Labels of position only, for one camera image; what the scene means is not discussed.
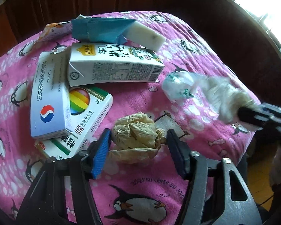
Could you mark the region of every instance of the rainbow circle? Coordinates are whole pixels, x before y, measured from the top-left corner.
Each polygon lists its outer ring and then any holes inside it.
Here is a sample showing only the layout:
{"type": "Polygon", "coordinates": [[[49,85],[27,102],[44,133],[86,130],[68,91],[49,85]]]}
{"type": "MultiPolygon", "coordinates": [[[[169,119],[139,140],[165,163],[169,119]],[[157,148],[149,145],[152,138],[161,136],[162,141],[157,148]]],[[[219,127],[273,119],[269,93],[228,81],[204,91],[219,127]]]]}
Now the rainbow circle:
{"type": "Polygon", "coordinates": [[[70,90],[71,115],[83,113],[90,104],[90,95],[85,89],[75,88],[70,90]]]}

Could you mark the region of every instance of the pink blanket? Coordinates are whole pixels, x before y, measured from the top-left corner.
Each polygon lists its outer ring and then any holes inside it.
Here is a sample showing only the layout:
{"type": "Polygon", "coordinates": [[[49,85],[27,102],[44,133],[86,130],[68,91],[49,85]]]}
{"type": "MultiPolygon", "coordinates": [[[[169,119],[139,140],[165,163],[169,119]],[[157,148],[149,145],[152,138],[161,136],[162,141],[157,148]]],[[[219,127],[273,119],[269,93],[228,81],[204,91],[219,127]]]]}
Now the pink blanket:
{"type": "MultiPolygon", "coordinates": [[[[170,103],[161,89],[169,72],[184,70],[229,77],[235,86],[259,102],[208,44],[184,21],[170,14],[126,12],[99,16],[137,19],[167,40],[157,53],[165,69],[156,83],[98,85],[113,95],[114,103],[95,136],[104,128],[112,128],[116,119],[142,111],[154,119],[158,127],[166,131],[175,129],[192,150],[207,158],[229,157],[237,164],[253,132],[238,124],[230,126],[217,121],[217,114],[200,90],[194,98],[177,105],[170,103]]],[[[0,58],[0,208],[13,219],[43,164],[43,157],[30,137],[29,123],[32,80],[38,57],[42,51],[54,51],[75,41],[67,35],[56,42],[39,44],[38,49],[29,52],[30,43],[38,36],[18,44],[0,58]]],[[[174,224],[187,182],[178,176],[168,147],[164,145],[148,162],[123,165],[106,160],[102,174],[97,180],[91,180],[90,186],[103,224],[174,224]]],[[[65,188],[69,219],[75,220],[68,178],[65,188]]]]}

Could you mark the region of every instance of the penguin beak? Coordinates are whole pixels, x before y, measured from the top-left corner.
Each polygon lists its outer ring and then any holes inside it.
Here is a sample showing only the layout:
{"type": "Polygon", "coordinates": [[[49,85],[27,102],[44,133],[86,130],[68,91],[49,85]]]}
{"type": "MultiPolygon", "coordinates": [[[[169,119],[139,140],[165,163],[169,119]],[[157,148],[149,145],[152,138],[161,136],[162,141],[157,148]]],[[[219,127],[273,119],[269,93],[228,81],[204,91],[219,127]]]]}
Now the penguin beak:
{"type": "Polygon", "coordinates": [[[122,203],[121,204],[121,208],[122,208],[122,210],[124,210],[124,211],[133,211],[130,207],[131,206],[133,206],[133,205],[131,205],[131,204],[129,204],[129,203],[122,203]]]}

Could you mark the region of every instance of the yellow logo on milk carton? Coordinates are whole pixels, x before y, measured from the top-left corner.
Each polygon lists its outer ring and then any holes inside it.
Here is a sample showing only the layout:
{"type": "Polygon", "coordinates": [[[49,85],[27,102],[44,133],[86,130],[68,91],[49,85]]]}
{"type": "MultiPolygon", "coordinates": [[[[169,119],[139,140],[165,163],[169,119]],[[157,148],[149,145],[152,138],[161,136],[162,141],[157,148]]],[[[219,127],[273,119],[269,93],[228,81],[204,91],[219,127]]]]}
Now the yellow logo on milk carton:
{"type": "Polygon", "coordinates": [[[83,45],[77,49],[84,56],[95,56],[95,45],[83,45]]]}

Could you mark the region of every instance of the wooden floor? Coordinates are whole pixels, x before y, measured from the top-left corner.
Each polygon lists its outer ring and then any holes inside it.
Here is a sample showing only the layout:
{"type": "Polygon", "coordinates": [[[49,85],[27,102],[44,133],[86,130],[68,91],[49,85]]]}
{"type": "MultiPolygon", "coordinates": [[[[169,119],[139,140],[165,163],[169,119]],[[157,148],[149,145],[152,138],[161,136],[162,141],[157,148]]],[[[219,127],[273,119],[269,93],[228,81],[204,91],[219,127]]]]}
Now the wooden floor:
{"type": "MultiPolygon", "coordinates": [[[[277,146],[265,145],[259,147],[256,153],[248,159],[248,186],[255,202],[264,202],[273,195],[269,186],[269,172],[277,146]]],[[[263,205],[267,210],[271,207],[272,199],[263,205]]]]}

